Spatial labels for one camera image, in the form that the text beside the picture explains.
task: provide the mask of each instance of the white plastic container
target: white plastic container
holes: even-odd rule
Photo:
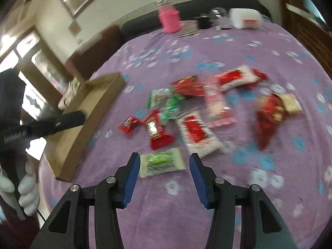
[[[237,29],[259,29],[262,27],[262,14],[255,9],[231,8],[229,17]]]

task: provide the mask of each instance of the blue gripper pad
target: blue gripper pad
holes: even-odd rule
[[[126,166],[120,167],[114,177],[117,179],[116,208],[125,209],[132,199],[141,165],[138,153],[132,153]]]
[[[200,202],[206,209],[214,209],[217,204],[213,186],[216,178],[214,171],[203,165],[197,153],[190,156],[189,168]]]

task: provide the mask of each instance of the cardboard tray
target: cardboard tray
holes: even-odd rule
[[[118,72],[86,82],[64,113],[82,110],[87,120],[84,125],[46,137],[46,159],[61,180],[70,182],[82,154],[104,114],[125,85]]]

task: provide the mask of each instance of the beige wall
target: beige wall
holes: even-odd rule
[[[44,0],[36,17],[36,27],[44,40],[48,43],[58,58],[66,59],[79,46],[78,40],[83,42],[110,23],[124,15],[140,8],[136,15],[154,9],[155,0],[94,0],[78,17],[77,22],[82,31],[72,36],[68,27],[73,19],[66,11],[60,0]],[[260,0],[272,13],[275,22],[280,22],[278,0]]]

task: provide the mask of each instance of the purple tablecloth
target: purple tablecloth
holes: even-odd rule
[[[219,74],[243,64],[265,72],[270,79],[298,98],[305,112],[285,120],[270,145],[257,150],[253,125],[253,101],[259,93],[236,88],[225,96],[238,122],[213,129],[221,141],[236,146],[229,154],[215,152],[203,159],[217,176],[247,187],[260,184],[288,225],[299,248],[310,248],[332,214],[332,82],[314,57],[280,26],[265,23],[264,29],[227,30],[211,28],[194,36],[177,38],[162,30],[131,40],[122,46],[93,78],[119,71],[127,87],[119,94],[91,139],[85,159],[77,167],[72,183],[54,178],[43,159],[39,177],[46,201],[52,209],[71,184],[96,185],[124,165],[132,152],[151,153],[144,126],[125,136],[118,126],[129,116],[145,119],[149,91],[196,74],[200,78]],[[203,98],[188,99],[183,110],[200,107],[205,119]],[[204,248],[212,212],[200,203],[189,171],[189,154],[174,122],[165,127],[180,147],[186,171],[138,178],[132,201],[118,210],[125,248]],[[90,238],[94,237],[90,219]],[[235,242],[241,229],[236,209]]]

